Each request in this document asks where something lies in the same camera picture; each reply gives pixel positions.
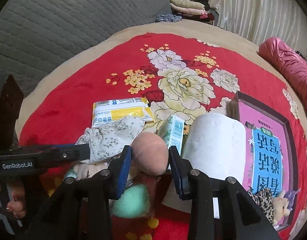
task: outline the green plush toy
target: green plush toy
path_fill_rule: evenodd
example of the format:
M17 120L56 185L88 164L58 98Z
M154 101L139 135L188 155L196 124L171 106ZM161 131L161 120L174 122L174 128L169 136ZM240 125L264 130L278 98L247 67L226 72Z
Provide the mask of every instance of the green plush toy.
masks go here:
M138 218L149 213L149 193L145 185L136 185L125 190L114 202L112 213L121 218Z

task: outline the yellow snack package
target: yellow snack package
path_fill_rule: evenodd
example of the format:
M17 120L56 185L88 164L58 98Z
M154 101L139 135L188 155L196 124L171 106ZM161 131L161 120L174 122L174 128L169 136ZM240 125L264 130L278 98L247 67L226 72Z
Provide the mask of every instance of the yellow snack package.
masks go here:
M145 97L106 100L93 104L92 128L117 121L125 116L141 117L145 122L154 121Z

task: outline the metal screw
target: metal screw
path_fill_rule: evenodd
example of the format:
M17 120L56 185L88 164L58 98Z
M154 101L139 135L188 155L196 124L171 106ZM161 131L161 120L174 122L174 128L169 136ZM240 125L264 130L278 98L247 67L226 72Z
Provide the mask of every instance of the metal screw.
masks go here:
M237 180L234 177L228 177L227 181L231 184L235 184L237 182Z
M193 170L190 171L190 174L193 175L193 176L198 176L200 174L200 171L193 169Z
M64 182L66 184L71 184L72 182L74 182L76 179L74 177L67 177Z
M105 169L105 170L100 171L100 174L101 174L102 176L108 176L108 175L110 174L110 171L107 170L107 169Z

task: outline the pink pillow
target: pink pillow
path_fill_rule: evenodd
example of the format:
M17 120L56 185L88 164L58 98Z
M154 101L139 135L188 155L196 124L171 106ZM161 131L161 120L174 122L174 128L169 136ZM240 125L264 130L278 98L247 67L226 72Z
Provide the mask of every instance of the pink pillow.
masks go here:
M276 37L259 46L259 55L284 76L307 110L307 61Z

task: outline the green tissue package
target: green tissue package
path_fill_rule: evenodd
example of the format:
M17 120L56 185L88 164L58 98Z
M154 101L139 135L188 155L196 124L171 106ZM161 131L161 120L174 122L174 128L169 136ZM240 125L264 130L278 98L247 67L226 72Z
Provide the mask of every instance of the green tissue package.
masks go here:
M160 136L170 146L176 146L181 155L181 147L183 140L184 120L176 114L171 114L160 126L157 135Z

